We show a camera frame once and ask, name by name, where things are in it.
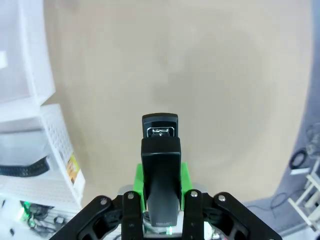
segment gray floor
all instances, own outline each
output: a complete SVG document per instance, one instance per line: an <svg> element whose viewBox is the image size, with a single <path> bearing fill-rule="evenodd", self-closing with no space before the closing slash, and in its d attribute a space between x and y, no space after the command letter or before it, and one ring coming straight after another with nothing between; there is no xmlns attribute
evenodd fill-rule
<svg viewBox="0 0 320 240"><path fill-rule="evenodd" d="M313 1L313 22L314 22L314 56L313 69L311 71L310 89L304 119L301 123L300 132L297 137L293 153L306 145L306 128L314 123L320 122L320 1ZM303 167L314 165L314 161L307 159ZM245 205L270 227L278 233L303 224L302 218L295 212L291 205L285 201L281 206L270 210L271 206L276 206L286 200L288 197L297 198L297 192L303 189L306 183L306 175L290 175L290 169L287 168L281 183L271 198L265 198L252 202L247 202Z"/></svg>

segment silver screw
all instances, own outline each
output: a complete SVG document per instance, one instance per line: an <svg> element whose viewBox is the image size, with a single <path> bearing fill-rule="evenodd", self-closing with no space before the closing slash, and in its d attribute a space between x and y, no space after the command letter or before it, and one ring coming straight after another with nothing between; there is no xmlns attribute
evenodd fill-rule
<svg viewBox="0 0 320 240"><path fill-rule="evenodd" d="M133 199L134 198L134 194L133 193L129 193L128 194L128 199Z"/></svg>
<svg viewBox="0 0 320 240"><path fill-rule="evenodd" d="M226 197L223 196L223 195L219 195L218 199L219 199L221 202L225 202L225 201L226 201Z"/></svg>
<svg viewBox="0 0 320 240"><path fill-rule="evenodd" d="M198 193L196 191L191 192L191 197L196 198L198 196Z"/></svg>
<svg viewBox="0 0 320 240"><path fill-rule="evenodd" d="M102 199L102 200L100 201L100 204L101 204L101 205L106 205L106 204L107 204L107 199Z"/></svg>

